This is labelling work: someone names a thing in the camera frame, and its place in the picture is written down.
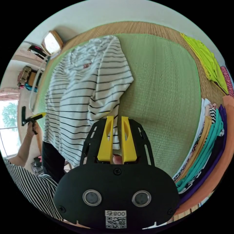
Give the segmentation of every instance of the teal shirt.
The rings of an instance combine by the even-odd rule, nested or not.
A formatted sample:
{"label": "teal shirt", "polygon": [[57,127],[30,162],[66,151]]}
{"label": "teal shirt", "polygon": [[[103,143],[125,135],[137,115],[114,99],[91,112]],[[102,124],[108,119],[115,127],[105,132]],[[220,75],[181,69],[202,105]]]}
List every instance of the teal shirt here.
{"label": "teal shirt", "polygon": [[190,182],[204,166],[205,162],[207,161],[209,155],[212,152],[215,140],[217,136],[219,136],[222,129],[223,129],[223,122],[219,114],[219,110],[216,109],[215,123],[211,125],[209,134],[207,136],[207,140],[200,154],[198,155],[197,159],[188,170],[187,175],[176,183],[178,192],[182,191],[185,188],[186,184]]}

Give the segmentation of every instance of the striped shirt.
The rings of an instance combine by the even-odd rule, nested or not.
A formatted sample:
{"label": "striped shirt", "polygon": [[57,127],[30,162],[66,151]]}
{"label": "striped shirt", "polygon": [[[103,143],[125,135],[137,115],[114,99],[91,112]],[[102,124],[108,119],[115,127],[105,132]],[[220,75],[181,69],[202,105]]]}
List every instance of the striped shirt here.
{"label": "striped shirt", "polygon": [[36,176],[21,166],[11,164],[3,158],[14,183],[25,198],[38,210],[59,220],[63,220],[53,201],[57,183],[49,175]]}
{"label": "striped shirt", "polygon": [[120,149],[119,99],[133,82],[115,36],[77,46],[55,67],[45,96],[43,141],[52,144],[73,166],[80,163],[84,140],[93,123],[114,116],[113,149]]}

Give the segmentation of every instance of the green tatami mat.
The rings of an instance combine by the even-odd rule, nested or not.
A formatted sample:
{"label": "green tatami mat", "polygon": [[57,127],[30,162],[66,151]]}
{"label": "green tatami mat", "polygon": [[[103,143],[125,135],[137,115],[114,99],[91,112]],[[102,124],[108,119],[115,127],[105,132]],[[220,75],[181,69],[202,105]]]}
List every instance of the green tatami mat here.
{"label": "green tatami mat", "polygon": [[[173,176],[191,148],[200,117],[201,91],[195,61],[186,49],[164,38],[148,34],[116,36],[134,77],[120,99],[120,140],[120,116],[139,122],[150,140],[155,166]],[[39,112],[45,111],[50,77],[63,56],[54,60],[47,73],[39,94]]]}

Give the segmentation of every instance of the pink patterned cloth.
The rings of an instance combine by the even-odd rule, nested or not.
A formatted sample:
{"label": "pink patterned cloth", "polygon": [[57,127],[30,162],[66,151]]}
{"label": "pink patterned cloth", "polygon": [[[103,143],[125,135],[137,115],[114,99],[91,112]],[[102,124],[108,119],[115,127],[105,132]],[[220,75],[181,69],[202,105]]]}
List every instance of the pink patterned cloth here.
{"label": "pink patterned cloth", "polygon": [[229,96],[232,96],[234,97],[234,90],[233,90],[233,87],[232,87],[232,82],[231,82],[231,78],[229,76],[229,73],[227,71],[227,68],[224,67],[224,66],[221,66],[220,67],[221,71],[222,71],[222,74],[224,75],[224,79],[226,81],[226,84],[227,84],[227,90],[229,92]]}

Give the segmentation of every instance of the person's arm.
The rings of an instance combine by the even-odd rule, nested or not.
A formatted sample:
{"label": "person's arm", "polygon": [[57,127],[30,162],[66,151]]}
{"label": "person's arm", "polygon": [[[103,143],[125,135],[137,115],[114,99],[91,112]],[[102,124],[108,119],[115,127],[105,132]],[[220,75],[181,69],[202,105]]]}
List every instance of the person's arm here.
{"label": "person's arm", "polygon": [[30,149],[33,136],[34,136],[34,132],[32,128],[32,123],[30,122],[28,125],[26,136],[23,140],[23,143],[21,144],[19,148],[17,155],[9,159],[9,162],[11,164],[14,164],[16,166],[21,166],[21,167],[25,166],[29,157],[29,149]]}

